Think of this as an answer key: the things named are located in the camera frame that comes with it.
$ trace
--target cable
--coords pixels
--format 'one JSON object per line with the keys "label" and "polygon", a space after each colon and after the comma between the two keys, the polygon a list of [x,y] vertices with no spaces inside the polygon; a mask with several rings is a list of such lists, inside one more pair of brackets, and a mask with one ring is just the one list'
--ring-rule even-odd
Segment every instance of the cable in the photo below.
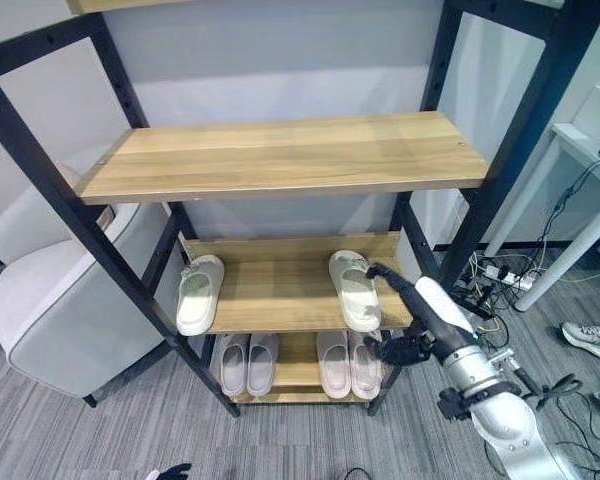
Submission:
{"label": "cable", "polygon": [[[532,271],[531,265],[535,265],[537,270],[542,268],[546,250],[547,250],[547,238],[549,236],[549,233],[551,232],[551,229],[553,228],[553,223],[562,214],[562,212],[564,212],[569,199],[571,199],[571,197],[573,197],[576,193],[578,193],[582,189],[582,187],[584,187],[589,176],[599,167],[600,167],[600,160],[589,165],[584,170],[584,172],[582,172],[574,180],[574,182],[562,192],[562,194],[558,198],[558,201],[555,203],[553,210],[544,225],[544,228],[542,229],[542,235],[540,235],[540,237],[538,237],[538,239],[537,239],[538,242],[542,242],[542,249],[536,248],[534,253],[529,256],[530,261],[529,261],[529,263],[527,263],[527,266],[525,267],[524,271],[518,277],[518,284],[520,281],[522,281],[522,278],[524,278],[525,275],[527,275],[529,272]],[[536,258],[538,258],[538,254],[540,252],[542,252],[542,256],[540,258],[540,265],[538,266],[536,264],[535,260],[536,260]]]}
{"label": "cable", "polygon": [[593,280],[594,278],[600,278],[600,273],[597,275],[591,275],[590,277],[586,277],[586,278],[579,278],[578,280],[563,280],[562,278],[558,279],[559,282],[564,282],[564,283],[582,283],[582,282],[588,282],[589,280]]}
{"label": "cable", "polygon": [[351,475],[353,472],[356,472],[356,471],[364,473],[369,480],[373,480],[373,478],[371,478],[371,475],[369,475],[369,472],[367,472],[362,467],[353,467],[351,470],[349,470],[347,472],[347,474],[344,476],[344,478],[342,480],[347,480],[349,478],[349,475]]}
{"label": "cable", "polygon": [[[589,431],[591,432],[591,435],[593,435],[593,438],[595,438],[598,442],[600,442],[600,435],[598,435],[595,432],[595,430],[593,429],[593,408],[591,406],[591,402],[589,401],[589,399],[587,397],[582,395],[580,392],[573,392],[573,394],[578,396],[581,400],[584,400],[584,402],[586,403],[587,409],[589,410],[589,423],[588,423]],[[580,433],[580,435],[582,436],[584,443],[585,443],[585,445],[581,445],[577,442],[558,442],[558,443],[556,443],[556,445],[578,446],[579,448],[582,448],[582,449],[588,451],[597,461],[600,462],[600,454],[591,447],[591,443],[589,442],[589,438],[587,437],[587,434],[585,433],[584,428],[582,428],[582,426],[565,411],[564,407],[560,403],[560,397],[556,398],[556,406],[558,407],[558,410],[560,411],[560,413],[571,424],[573,424],[576,427],[577,431]],[[600,469],[592,469],[590,467],[586,467],[586,466],[578,465],[578,464],[574,464],[574,465],[576,465],[577,467],[582,468],[584,470],[593,472],[594,478],[597,478],[598,476],[600,476]]]}

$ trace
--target white slipper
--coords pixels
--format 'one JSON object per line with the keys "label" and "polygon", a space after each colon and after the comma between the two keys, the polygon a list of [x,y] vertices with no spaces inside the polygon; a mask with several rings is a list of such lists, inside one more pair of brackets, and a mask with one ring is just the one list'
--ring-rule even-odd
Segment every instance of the white slipper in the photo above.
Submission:
{"label": "white slipper", "polygon": [[182,335],[200,335],[209,330],[223,278],[224,264],[215,255],[198,257],[183,270],[176,315]]}
{"label": "white slipper", "polygon": [[351,390],[356,397],[373,400],[380,393],[382,383],[382,365],[369,349],[364,346],[363,338],[369,335],[382,341],[380,332],[371,333],[348,332],[349,363],[351,365]]}
{"label": "white slipper", "polygon": [[365,276],[368,268],[369,262],[351,250],[339,250],[329,259],[329,274],[344,321],[357,332],[371,332],[380,326],[380,302],[375,282]]}
{"label": "white slipper", "polygon": [[344,398],[351,391],[346,332],[319,332],[316,338],[320,382],[331,398]]}
{"label": "white slipper", "polygon": [[271,390],[276,373],[278,345],[278,336],[275,333],[251,335],[247,391],[254,397],[266,395]]}
{"label": "white slipper", "polygon": [[230,397],[247,387],[249,337],[248,333],[231,333],[220,338],[220,383]]}

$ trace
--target black cable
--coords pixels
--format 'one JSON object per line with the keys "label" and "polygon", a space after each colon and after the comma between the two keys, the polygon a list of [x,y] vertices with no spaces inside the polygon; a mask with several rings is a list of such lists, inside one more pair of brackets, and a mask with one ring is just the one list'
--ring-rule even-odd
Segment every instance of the black cable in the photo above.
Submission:
{"label": "black cable", "polygon": [[[598,440],[600,442],[600,435],[598,435],[595,430],[593,429],[593,408],[591,406],[591,402],[589,401],[589,399],[587,397],[585,397],[584,395],[582,395],[579,392],[573,392],[574,395],[578,396],[580,399],[584,400],[584,402],[587,405],[587,408],[589,410],[589,423],[588,423],[588,427],[589,427],[589,431],[591,432],[591,435],[593,435],[593,437]],[[600,454],[598,452],[596,452],[592,447],[591,447],[591,443],[589,442],[589,438],[587,437],[587,434],[584,430],[584,428],[582,428],[582,426],[573,418],[571,417],[565,410],[564,407],[562,406],[562,404],[560,403],[560,397],[556,398],[556,406],[558,407],[558,410],[560,411],[560,413],[573,425],[576,427],[577,431],[580,433],[580,435],[582,436],[582,439],[584,440],[585,445],[581,445],[577,442],[558,442],[556,443],[556,445],[571,445],[571,446],[577,446],[587,452],[589,452],[596,460],[598,460],[600,462]],[[593,469],[590,467],[586,467],[583,465],[579,465],[579,464],[575,464],[575,466],[582,468],[584,470],[590,471],[594,473],[594,479],[598,478],[598,476],[600,476],[600,469]]]}
{"label": "black cable", "polygon": [[[538,243],[540,243],[542,245],[537,246],[535,248],[535,250],[533,250],[532,252],[529,253],[529,255],[528,255],[529,261],[528,261],[527,265],[525,266],[525,268],[523,269],[523,271],[518,276],[518,281],[516,282],[517,283],[516,288],[518,290],[518,293],[521,290],[520,282],[522,282],[522,279],[526,275],[528,275],[529,273],[534,272],[534,271],[538,272],[539,274],[542,274],[542,272],[539,272],[537,268],[532,268],[532,267],[533,267],[533,265],[536,264],[536,259],[538,258],[538,255],[540,254],[540,252],[545,249],[544,242],[545,242],[547,236],[549,235],[549,233],[551,232],[551,229],[553,228],[553,223],[564,212],[569,199],[571,199],[571,197],[573,197],[576,193],[578,193],[582,189],[582,187],[584,187],[589,176],[599,167],[600,167],[600,160],[589,165],[585,169],[585,171],[582,172],[574,180],[574,182],[560,194],[558,201],[555,203],[553,210],[551,211],[551,214],[549,215],[549,218],[547,219],[547,221],[544,225],[544,228],[542,229],[542,234],[536,240]],[[518,295],[515,292],[513,292],[513,290],[512,290],[515,285],[516,285],[515,283],[508,285],[507,286],[508,288],[506,288],[502,291],[502,295],[504,296],[505,300],[511,306],[513,306],[515,304],[515,302],[519,299]],[[514,296],[513,301],[506,297],[506,293],[509,291],[511,291]]]}
{"label": "black cable", "polygon": [[362,467],[353,467],[351,470],[349,470],[347,472],[347,474],[344,476],[344,478],[342,480],[347,480],[347,478],[349,478],[349,475],[351,475],[353,472],[356,472],[356,471],[364,473],[369,480],[373,480],[373,478],[371,478],[371,475],[369,475],[369,472],[367,472]]}

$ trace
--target wooden shelf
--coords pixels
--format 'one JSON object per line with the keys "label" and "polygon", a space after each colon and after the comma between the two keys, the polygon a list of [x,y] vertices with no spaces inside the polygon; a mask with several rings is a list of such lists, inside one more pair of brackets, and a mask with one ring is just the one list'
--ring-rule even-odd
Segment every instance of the wooden shelf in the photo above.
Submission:
{"label": "wooden shelf", "polygon": [[129,130],[76,187],[90,205],[479,187],[439,112]]}
{"label": "wooden shelf", "polygon": [[335,399],[329,397],[322,387],[305,388],[283,388],[274,387],[267,395],[252,397],[244,393],[232,400],[239,404],[265,404],[265,403],[364,403],[366,400],[356,397],[350,393],[344,398]]}
{"label": "wooden shelf", "polygon": [[[214,254],[225,278],[209,333],[343,330],[329,257],[349,249],[397,268],[398,234],[275,240],[187,241],[191,257]],[[376,281],[381,328],[405,328],[411,315],[383,280]]]}
{"label": "wooden shelf", "polygon": [[280,349],[274,387],[319,387],[320,370],[316,351],[316,333],[278,334]]}
{"label": "wooden shelf", "polygon": [[147,5],[163,5],[165,3],[183,3],[191,0],[67,0],[71,13],[105,12],[120,8],[144,7]]}
{"label": "wooden shelf", "polygon": [[[347,403],[364,402],[353,394],[343,399],[327,396],[320,384],[315,333],[278,334],[280,350],[271,392],[262,397],[243,393],[233,397],[236,403]],[[219,375],[219,352],[214,351],[212,372]]]}

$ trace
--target gray carpet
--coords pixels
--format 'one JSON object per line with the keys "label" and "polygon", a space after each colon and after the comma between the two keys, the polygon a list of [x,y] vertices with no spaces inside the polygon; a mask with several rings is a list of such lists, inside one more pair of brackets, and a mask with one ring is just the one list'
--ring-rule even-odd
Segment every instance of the gray carpet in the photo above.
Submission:
{"label": "gray carpet", "polygon": [[[591,254],[567,278],[597,272]],[[563,321],[600,323],[600,279],[559,283],[528,313],[502,314],[511,347],[538,381],[574,372],[584,392],[600,389],[600,360],[556,334]],[[185,461],[190,479],[327,480],[353,466],[375,480],[497,478],[472,426],[437,411],[448,384],[433,361],[403,372],[374,418],[360,405],[275,405],[243,407],[234,420],[173,353],[160,355],[106,385],[92,410],[10,370],[0,349],[0,479],[143,479]],[[576,398],[564,403],[586,420]],[[539,419],[549,442],[579,440],[553,402]],[[594,423],[600,432],[597,409]],[[594,465],[583,452],[569,454]]]}

